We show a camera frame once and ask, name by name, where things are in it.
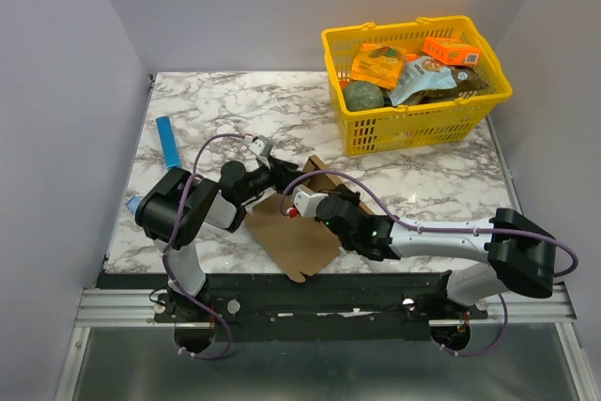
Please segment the brown cardboard box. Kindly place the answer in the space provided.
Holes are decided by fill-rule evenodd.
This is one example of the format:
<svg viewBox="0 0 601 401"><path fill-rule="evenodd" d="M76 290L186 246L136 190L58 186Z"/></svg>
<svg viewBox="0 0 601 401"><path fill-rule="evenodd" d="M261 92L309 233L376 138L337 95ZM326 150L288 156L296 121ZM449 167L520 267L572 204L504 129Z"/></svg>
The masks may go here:
<svg viewBox="0 0 601 401"><path fill-rule="evenodd" d="M325 225L312 218L288 219L280 202L290 198L274 193L256 204L244 223L277 267L295 283L324 270L340 254L340 241Z"/></svg>

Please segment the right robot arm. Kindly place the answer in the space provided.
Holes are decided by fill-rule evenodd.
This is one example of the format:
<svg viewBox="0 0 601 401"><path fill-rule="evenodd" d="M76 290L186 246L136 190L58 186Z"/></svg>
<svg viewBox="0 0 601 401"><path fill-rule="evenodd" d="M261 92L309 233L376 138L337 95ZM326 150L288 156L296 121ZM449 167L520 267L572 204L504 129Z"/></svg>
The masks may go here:
<svg viewBox="0 0 601 401"><path fill-rule="evenodd" d="M554 238L510 208L464 224L414 222L405 227L388 215L366 213L355 194L330 193L317 204L316 220L345 250L370 260L434 256L472 261L452 271L446 286L432 295L434 311L445 318L507 291L533 299L552 295Z"/></svg>

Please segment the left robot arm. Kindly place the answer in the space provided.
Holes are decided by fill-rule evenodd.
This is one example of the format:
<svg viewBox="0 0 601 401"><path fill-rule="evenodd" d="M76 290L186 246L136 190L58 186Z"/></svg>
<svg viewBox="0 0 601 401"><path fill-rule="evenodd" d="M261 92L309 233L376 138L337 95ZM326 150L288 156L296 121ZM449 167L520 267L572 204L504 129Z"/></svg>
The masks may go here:
<svg viewBox="0 0 601 401"><path fill-rule="evenodd" d="M185 319L199 320L208 309L208 298L201 292L207 278L195 246L201 226L208 223L230 233L237 231L247 205L269 189L280 193L300 175L295 163L273 157L253 171L242 162L227 162L218 181L176 167L142 199L135 221L161 250L168 285L179 294L176 309Z"/></svg>

